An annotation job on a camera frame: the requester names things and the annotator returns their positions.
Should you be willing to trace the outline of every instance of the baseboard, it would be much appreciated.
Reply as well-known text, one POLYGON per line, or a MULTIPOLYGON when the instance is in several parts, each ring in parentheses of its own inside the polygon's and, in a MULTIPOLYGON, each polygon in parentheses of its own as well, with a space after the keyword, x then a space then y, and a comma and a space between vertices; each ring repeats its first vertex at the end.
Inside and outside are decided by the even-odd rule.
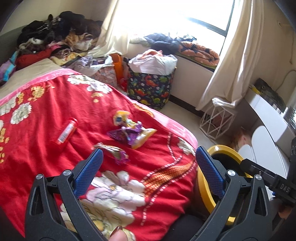
POLYGON ((187 102, 173 96, 173 95, 170 95, 170 99, 169 99, 171 102, 173 102, 174 104, 178 105, 178 106, 181 106, 182 108, 190 111, 191 113, 197 115, 198 117, 202 117, 204 112, 201 111, 201 110, 196 110, 195 107, 193 105, 190 105, 188 104, 187 102))

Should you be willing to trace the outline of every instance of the curtain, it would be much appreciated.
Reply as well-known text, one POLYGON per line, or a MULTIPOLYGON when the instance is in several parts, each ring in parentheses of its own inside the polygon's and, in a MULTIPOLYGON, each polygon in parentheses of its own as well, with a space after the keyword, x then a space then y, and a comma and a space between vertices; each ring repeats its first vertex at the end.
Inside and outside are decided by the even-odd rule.
POLYGON ((235 108, 245 96, 260 55, 263 0, 236 1, 220 62, 196 109, 214 104, 235 108))
POLYGON ((96 47, 88 52, 89 56, 101 57, 111 53, 125 55, 128 52, 128 16, 125 0, 111 0, 107 16, 101 28, 96 47))

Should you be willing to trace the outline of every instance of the white flower print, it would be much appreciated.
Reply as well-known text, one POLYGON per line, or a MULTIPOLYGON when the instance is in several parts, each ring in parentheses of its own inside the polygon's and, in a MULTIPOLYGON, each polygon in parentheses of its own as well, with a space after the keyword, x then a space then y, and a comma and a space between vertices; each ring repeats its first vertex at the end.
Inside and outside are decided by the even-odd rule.
POLYGON ((183 150, 183 152, 186 155, 189 155, 190 153, 195 156, 195 150, 194 148, 185 140, 182 138, 179 138, 178 147, 183 150))
POLYGON ((10 119, 11 124, 18 124, 23 119, 27 118, 31 113, 32 106, 30 103, 21 104, 13 113, 10 119))
POLYGON ((16 96, 12 97, 7 103, 0 106, 0 116, 10 112, 15 107, 16 96))
POLYGON ((79 84, 89 85, 86 88, 87 91, 100 91, 100 92, 103 92, 104 94, 108 94, 109 92, 112 91, 112 89, 108 85, 102 82, 99 82, 97 80, 94 80, 85 75, 70 75, 68 78, 68 81, 74 85, 79 85, 79 84))
MULTIPOLYGON (((129 180, 126 171, 116 175, 105 171, 101 177, 95 177, 91 183, 95 188, 86 193, 87 199, 80 202, 98 229, 108 239, 112 231, 119 225, 126 227, 134 221, 133 211, 145 205, 145 186, 137 180, 129 180)), ((61 215, 68 229, 75 228, 61 206, 61 215)), ((135 241, 135 235, 123 229, 129 241, 135 241)))

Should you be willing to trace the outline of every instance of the red blanket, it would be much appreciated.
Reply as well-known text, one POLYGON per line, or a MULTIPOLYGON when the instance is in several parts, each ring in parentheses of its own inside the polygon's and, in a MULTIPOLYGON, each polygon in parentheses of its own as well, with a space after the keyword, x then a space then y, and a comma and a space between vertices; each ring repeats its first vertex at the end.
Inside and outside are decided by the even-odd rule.
MULTIPOLYGON (((194 136, 175 121, 114 88, 69 69, 57 70, 22 86, 0 101, 0 206, 24 235, 25 209, 38 173, 59 175, 86 159, 98 142, 118 146, 130 162, 104 162, 81 202, 108 238, 122 225, 129 240, 159 240, 190 202, 196 176, 194 136), (133 150, 106 135, 117 129, 112 117, 129 111, 133 121, 157 130, 133 150), (53 140, 70 117, 77 130, 62 153, 53 140)), ((62 217, 74 229, 63 205, 62 217)))

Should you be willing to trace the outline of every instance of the human thumb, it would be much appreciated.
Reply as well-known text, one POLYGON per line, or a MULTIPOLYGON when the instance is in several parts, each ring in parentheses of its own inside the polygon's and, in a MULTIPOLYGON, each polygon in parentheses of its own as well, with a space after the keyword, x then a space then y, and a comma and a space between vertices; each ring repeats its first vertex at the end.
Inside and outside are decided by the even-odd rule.
POLYGON ((111 233, 109 241, 128 241, 128 237, 124 231, 122 231, 122 226, 118 226, 111 233))

